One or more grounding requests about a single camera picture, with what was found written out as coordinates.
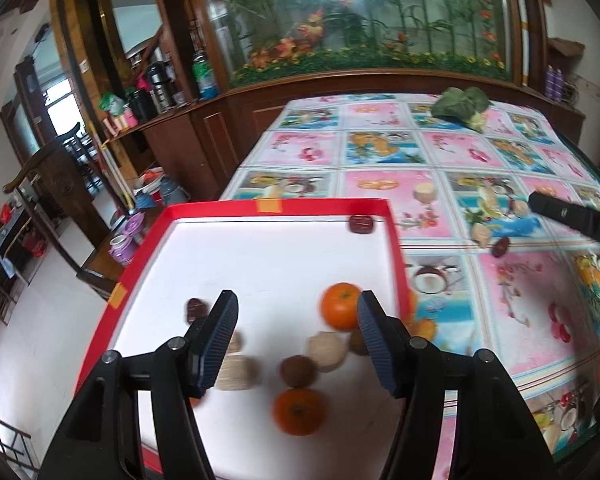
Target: purple bucket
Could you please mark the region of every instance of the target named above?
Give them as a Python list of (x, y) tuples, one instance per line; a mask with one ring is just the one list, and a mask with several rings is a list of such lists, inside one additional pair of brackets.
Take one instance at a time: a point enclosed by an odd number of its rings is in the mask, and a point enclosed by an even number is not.
[(130, 238), (133, 238), (137, 244), (141, 244), (142, 240), (144, 240), (144, 237), (142, 236), (143, 227), (144, 213), (139, 212), (126, 221), (125, 226), (122, 229), (122, 233)]
[(110, 241), (109, 254), (122, 266), (128, 266), (136, 254), (138, 244), (133, 240), (132, 237), (127, 235), (118, 235)]

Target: screw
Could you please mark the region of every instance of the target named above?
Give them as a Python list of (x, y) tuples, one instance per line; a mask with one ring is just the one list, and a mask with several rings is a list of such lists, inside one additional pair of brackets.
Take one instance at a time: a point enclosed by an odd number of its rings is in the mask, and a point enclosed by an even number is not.
[(495, 358), (496, 355), (491, 350), (487, 350), (486, 348), (481, 348), (480, 350), (478, 350), (478, 359), (480, 359), (480, 361), (490, 363)]
[(181, 336), (172, 337), (171, 339), (169, 339), (167, 341), (167, 346), (171, 350), (180, 350), (184, 346), (184, 343), (186, 343), (186, 342), (187, 342), (187, 340)]
[(107, 350), (102, 354), (102, 362), (104, 364), (111, 364), (118, 358), (118, 353), (115, 350)]
[(417, 335), (409, 339), (409, 345), (411, 345), (412, 348), (422, 350), (427, 347), (427, 340)]

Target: white tile floor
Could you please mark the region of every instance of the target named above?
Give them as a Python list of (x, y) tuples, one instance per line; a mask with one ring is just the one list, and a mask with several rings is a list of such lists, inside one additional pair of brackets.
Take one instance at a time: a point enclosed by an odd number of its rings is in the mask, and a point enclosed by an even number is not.
[[(94, 205), (109, 221), (110, 197), (101, 193)], [(60, 241), (79, 263), (93, 250), (73, 222)], [(69, 406), (104, 307), (105, 301), (49, 248), (9, 324), (0, 324), (0, 418), (30, 433), (40, 462)]]

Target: red tray border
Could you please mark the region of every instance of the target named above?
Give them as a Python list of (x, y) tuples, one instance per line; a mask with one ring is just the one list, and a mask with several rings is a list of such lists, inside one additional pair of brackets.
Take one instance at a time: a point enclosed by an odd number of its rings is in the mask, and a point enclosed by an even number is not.
[[(93, 365), (109, 348), (111, 337), (125, 310), (129, 294), (138, 283), (144, 267), (150, 261), (167, 229), (176, 220), (183, 218), (223, 218), (223, 217), (263, 217), (263, 216), (350, 216), (365, 214), (384, 217), (389, 227), (389, 242), (394, 263), (394, 278), (398, 300), (398, 312), (401, 319), (407, 319), (412, 313), (411, 296), (404, 272), (404, 262), (400, 252), (400, 243), (395, 230), (394, 218), (389, 201), (381, 198), (292, 198), (266, 202), (262, 200), (227, 200), (223, 202), (198, 202), (173, 205), (166, 208), (149, 230), (138, 252), (124, 270), (119, 285), (123, 288), (122, 297), (112, 304), (109, 298), (100, 322), (93, 334), (82, 362), (75, 391), (80, 389)], [(142, 446), (144, 463), (161, 472), (160, 458), (152, 450)]]

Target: yellow tape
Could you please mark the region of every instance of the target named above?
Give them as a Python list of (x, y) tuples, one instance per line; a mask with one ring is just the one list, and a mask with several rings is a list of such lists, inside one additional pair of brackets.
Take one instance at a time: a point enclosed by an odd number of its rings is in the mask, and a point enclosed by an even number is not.
[(282, 200), (279, 198), (257, 198), (258, 213), (282, 213)]
[(109, 296), (109, 306), (113, 310), (116, 310), (120, 306), (120, 304), (122, 304), (122, 301), (126, 298), (127, 293), (128, 290), (126, 290), (126, 286), (122, 285), (121, 283), (117, 283), (116, 286), (113, 288), (111, 296)]

